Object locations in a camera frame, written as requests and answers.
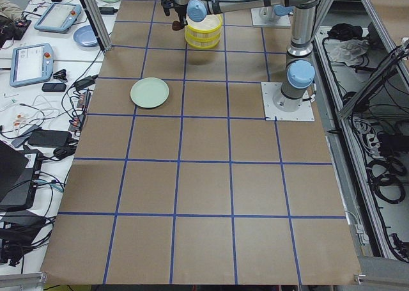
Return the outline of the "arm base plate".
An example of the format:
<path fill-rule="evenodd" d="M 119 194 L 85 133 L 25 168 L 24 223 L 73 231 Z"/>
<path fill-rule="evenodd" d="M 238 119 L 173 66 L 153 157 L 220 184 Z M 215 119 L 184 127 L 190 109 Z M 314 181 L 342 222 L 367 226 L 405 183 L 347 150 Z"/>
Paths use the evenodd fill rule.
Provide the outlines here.
<path fill-rule="evenodd" d="M 281 92 L 282 83 L 262 82 L 261 94 L 266 121 L 314 122 L 314 114 L 308 91 L 303 97 L 288 99 Z"/>
<path fill-rule="evenodd" d="M 255 27 L 260 27 L 260 28 L 284 28 L 288 29 L 291 26 L 289 16 L 292 14 L 290 13 L 289 15 L 283 16 L 278 20 L 265 20 L 260 17 L 260 10 L 262 8 L 253 8 L 251 9 L 251 15 L 252 15 L 252 24 Z"/>

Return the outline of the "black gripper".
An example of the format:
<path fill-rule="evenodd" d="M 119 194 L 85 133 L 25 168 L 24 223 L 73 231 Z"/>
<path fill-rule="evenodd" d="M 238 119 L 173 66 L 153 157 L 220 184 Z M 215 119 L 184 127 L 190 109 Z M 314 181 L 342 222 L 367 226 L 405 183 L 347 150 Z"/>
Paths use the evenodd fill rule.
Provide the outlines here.
<path fill-rule="evenodd" d="M 178 14 L 179 18 L 179 28 L 183 29 L 187 25 L 186 14 L 187 14 L 187 3 L 180 4 L 178 2 L 174 2 L 174 10 Z"/>

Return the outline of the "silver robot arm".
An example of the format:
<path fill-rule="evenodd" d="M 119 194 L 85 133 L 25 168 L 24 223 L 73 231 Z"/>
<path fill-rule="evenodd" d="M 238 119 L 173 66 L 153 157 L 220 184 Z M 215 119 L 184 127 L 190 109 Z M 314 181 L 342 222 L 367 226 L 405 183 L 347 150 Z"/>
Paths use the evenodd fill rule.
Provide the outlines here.
<path fill-rule="evenodd" d="M 313 31 L 319 0 L 160 0 L 164 13 L 169 16 L 174 9 L 178 20 L 173 29 L 180 30 L 187 25 L 187 18 L 201 22 L 207 15 L 234 12 L 244 9 L 282 5 L 293 6 L 291 40 L 287 48 L 288 59 L 306 60 L 312 53 Z"/>
<path fill-rule="evenodd" d="M 283 16 L 289 15 L 293 12 L 292 6 L 275 5 L 264 7 L 260 10 L 260 17 L 265 20 L 278 20 Z"/>

